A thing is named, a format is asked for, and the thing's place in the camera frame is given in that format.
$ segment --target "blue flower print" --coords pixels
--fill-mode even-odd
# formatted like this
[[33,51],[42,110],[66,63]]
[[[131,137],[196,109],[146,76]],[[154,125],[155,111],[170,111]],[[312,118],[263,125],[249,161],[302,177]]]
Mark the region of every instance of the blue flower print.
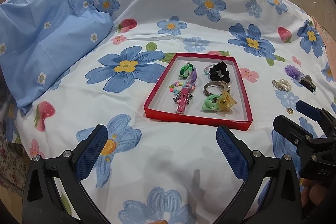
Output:
[[157,220],[166,220],[168,224],[195,224],[197,221],[191,205],[182,206],[182,198],[178,191],[165,192],[160,187],[151,190],[147,205],[137,200],[126,200],[118,217],[122,224],[144,224]]
[[[311,133],[313,135],[313,138],[317,138],[317,135],[315,133],[313,126],[309,122],[307,122],[307,120],[304,117],[300,117],[299,121],[300,121],[300,126],[303,129],[306,129],[309,133]],[[292,144],[289,140],[285,139],[282,135],[280,135],[275,130],[272,130],[272,141],[273,141],[273,153],[275,157],[282,158],[282,156],[285,154],[288,154],[292,157],[298,180],[300,180],[300,176],[298,172],[301,168],[301,161],[300,161],[300,157],[296,153],[296,149],[297,149],[296,146]],[[267,187],[268,187],[268,182],[264,186],[258,198],[259,205],[261,205],[261,202],[263,201]]]
[[254,16],[255,18],[260,18],[260,13],[263,11],[260,5],[258,5],[257,1],[251,0],[250,2],[246,2],[245,7],[247,8],[246,12],[250,16]]
[[292,79],[292,81],[293,81],[294,84],[296,84],[297,86],[299,86],[299,87],[303,87],[303,85],[301,85],[300,82],[298,82],[297,80]]
[[165,67],[151,63],[165,57],[161,51],[140,52],[140,46],[125,48],[120,55],[110,53],[98,60],[104,67],[89,71],[85,78],[88,85],[109,79],[103,90],[119,93],[129,88],[139,79],[147,83],[156,83]]
[[188,25],[184,22],[180,22],[180,18],[174,15],[170,17],[168,21],[161,20],[157,23],[157,26],[161,28],[161,30],[157,32],[158,34],[169,33],[170,35],[180,35],[180,30],[184,30]]
[[244,47],[245,52],[255,56],[276,59],[273,45],[268,40],[260,39],[261,32],[257,26],[250,24],[245,33],[243,26],[237,23],[229,28],[229,32],[237,39],[229,39],[228,43]]
[[226,9],[223,0],[192,0],[198,7],[194,10],[196,15],[207,15],[211,22],[218,22],[221,18],[220,11]]
[[325,68],[321,70],[322,74],[327,78],[327,81],[330,82],[335,82],[334,76],[331,72],[331,69],[329,67],[329,62],[325,64]]
[[98,0],[97,11],[107,12],[112,16],[113,11],[119,9],[120,4],[117,0]]
[[[107,124],[108,140],[93,166],[93,168],[97,168],[97,188],[103,187],[109,180],[114,155],[133,149],[141,139],[140,129],[128,126],[130,120],[129,115],[119,114]],[[94,127],[78,131],[77,140],[80,142],[87,139],[93,130]]]
[[282,0],[266,0],[270,5],[275,6],[275,10],[278,15],[282,14],[282,11],[288,11],[287,6],[282,3]]
[[188,52],[201,52],[202,50],[206,49],[205,47],[208,46],[210,42],[208,40],[202,40],[199,37],[193,36],[191,38],[186,37],[183,43],[186,45],[184,49]]
[[281,100],[281,104],[283,107],[290,107],[296,110],[296,102],[299,100],[298,96],[295,96],[293,92],[286,92],[284,90],[275,90],[275,94],[279,100]]
[[15,126],[15,120],[17,116],[17,104],[14,98],[11,98],[11,101],[9,103],[9,110],[7,112],[7,118],[6,118],[6,141],[12,142],[13,141],[13,133],[19,136],[19,132],[16,129]]
[[57,78],[57,80],[55,81],[55,83],[50,87],[51,90],[55,90],[58,88],[59,84],[61,83],[62,78],[64,78],[66,75],[68,75],[70,73],[70,69],[67,69],[66,71],[64,71],[61,76],[59,76]]
[[304,26],[300,27],[297,35],[303,37],[300,42],[300,47],[308,54],[311,48],[316,58],[322,56],[322,47],[324,43],[322,41],[321,35],[312,27],[312,22],[306,20]]

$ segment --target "bed sheet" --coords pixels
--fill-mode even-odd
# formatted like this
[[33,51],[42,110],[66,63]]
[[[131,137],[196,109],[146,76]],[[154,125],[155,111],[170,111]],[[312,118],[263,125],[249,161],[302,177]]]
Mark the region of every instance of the bed sheet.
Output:
[[[283,114],[321,137],[317,123],[295,111],[295,103],[336,110],[335,80],[320,34],[287,0],[94,0],[94,5],[111,15],[110,34],[34,101],[26,116],[17,113],[14,124],[30,157],[57,157],[97,124],[107,126],[109,140],[82,184],[112,223],[212,223],[242,184],[216,143],[215,127],[146,118],[144,102],[174,53],[234,57],[253,123],[247,132],[233,133],[265,156],[290,154],[296,169],[298,156],[273,131],[273,119]],[[316,92],[293,79],[295,70],[287,74],[287,65],[310,75]],[[272,86],[282,78],[292,83],[290,92]],[[256,200],[250,213],[257,206]]]

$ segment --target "beaded bracelet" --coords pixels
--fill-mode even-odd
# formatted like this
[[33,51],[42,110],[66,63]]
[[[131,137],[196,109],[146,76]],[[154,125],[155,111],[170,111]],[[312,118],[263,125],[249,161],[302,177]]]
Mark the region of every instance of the beaded bracelet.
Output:
[[205,69],[204,69],[204,75],[209,77],[210,76],[209,70],[210,70],[210,68],[212,68],[215,65],[216,64],[210,64],[210,65],[206,66]]
[[186,87],[189,93],[193,92],[195,89],[195,86],[193,86],[192,84],[188,82],[180,83],[179,81],[176,81],[169,86],[170,92],[173,92],[174,95],[177,95],[180,92],[180,90],[177,90],[177,87],[179,86],[181,86],[182,88]]

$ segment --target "green scrunchie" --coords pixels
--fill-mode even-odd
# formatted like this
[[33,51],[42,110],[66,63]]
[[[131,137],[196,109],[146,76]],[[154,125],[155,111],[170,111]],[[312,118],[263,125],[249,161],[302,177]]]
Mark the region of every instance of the green scrunchie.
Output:
[[180,75],[179,77],[181,78],[187,78],[189,76],[188,71],[193,69],[193,65],[190,63],[187,63],[184,65],[181,70],[180,70]]
[[218,108],[218,104],[214,103],[213,100],[220,98],[220,95],[210,95],[209,97],[207,97],[204,101],[204,104],[202,105],[202,109],[203,110],[214,110],[214,111],[221,111]]

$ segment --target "strawberry print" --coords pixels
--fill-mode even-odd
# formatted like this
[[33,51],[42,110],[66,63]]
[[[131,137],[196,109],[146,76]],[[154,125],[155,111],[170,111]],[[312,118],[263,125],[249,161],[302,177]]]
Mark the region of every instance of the strawberry print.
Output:
[[51,105],[51,103],[49,103],[47,101],[43,101],[43,102],[39,103],[37,105],[35,120],[34,120],[35,128],[38,131],[43,132],[45,130],[44,120],[46,118],[49,118],[49,117],[55,115],[55,113],[56,113],[56,110]]
[[290,43],[292,39],[292,33],[284,27],[278,27],[278,34],[281,41],[284,43]]
[[125,33],[131,29],[134,29],[138,25],[138,22],[134,19],[124,19],[118,26],[118,32]]

